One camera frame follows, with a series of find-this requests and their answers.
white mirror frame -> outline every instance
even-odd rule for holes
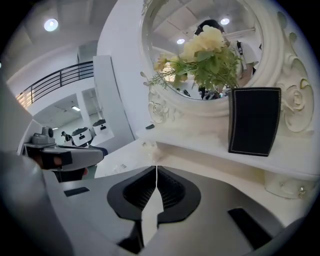
[[[149,35],[152,33],[152,24],[157,12],[167,1],[144,0],[142,8],[140,52],[143,60],[143,72],[149,79],[155,74],[150,58],[152,45]],[[259,68],[245,87],[281,87],[281,118],[284,119],[283,123],[292,132],[302,132],[312,120],[314,96],[305,67],[291,45],[292,38],[290,37],[294,33],[291,33],[287,38],[284,33],[286,25],[281,24],[279,13],[275,15],[275,12],[268,10],[266,5],[260,1],[241,0],[239,2],[255,16],[261,32],[263,49]],[[171,88],[163,89],[161,86],[153,86],[149,90],[149,105],[155,104],[154,98],[157,103],[163,105],[160,111],[149,106],[151,117],[156,123],[166,121],[166,117],[169,117],[168,108],[173,109],[174,113],[198,117],[217,118],[229,115],[227,96],[215,100],[196,100],[184,97]]]

staircase railing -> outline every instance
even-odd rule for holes
[[[53,72],[36,81],[21,92],[16,99],[23,107],[28,107],[52,91],[75,81],[94,76],[93,61],[82,62]]]

flower arrangement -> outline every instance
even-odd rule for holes
[[[224,86],[237,86],[239,60],[226,45],[221,31],[205,25],[203,32],[185,43],[180,55],[169,58],[161,54],[153,67],[157,74],[145,84],[161,85],[164,88],[171,84],[178,87],[180,82],[186,81],[188,75],[191,75],[194,79],[193,86],[198,85],[220,93]]]

ceiling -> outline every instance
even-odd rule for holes
[[[175,48],[176,53],[178,39],[188,41],[203,21],[214,19],[220,22],[223,18],[230,20],[223,26],[227,34],[248,30],[255,25],[253,17],[237,0],[169,0],[154,19],[152,44],[170,52]]]
[[[44,0],[35,4],[17,27],[1,55],[2,67],[17,66],[7,78],[32,60],[67,44],[98,40],[117,0]],[[48,32],[44,23],[56,19],[58,28]]]
[[[86,90],[83,93],[86,109],[89,115],[97,113],[93,100],[97,101],[97,95],[94,89]],[[33,116],[38,123],[51,128],[62,127],[76,119],[82,118],[81,112],[72,109],[73,106],[79,107],[77,96],[75,94],[65,97],[56,103],[46,107]]]

ceiling light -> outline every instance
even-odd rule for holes
[[[230,20],[228,18],[223,18],[220,23],[221,25],[227,25],[230,22]]]
[[[75,110],[75,111],[80,111],[80,108],[78,108],[76,106],[73,106],[72,109]]]
[[[180,38],[178,41],[176,41],[178,45],[182,45],[184,42],[185,40],[183,38]]]
[[[48,19],[44,23],[44,29],[49,32],[56,30],[57,27],[58,27],[58,21],[54,18]]]

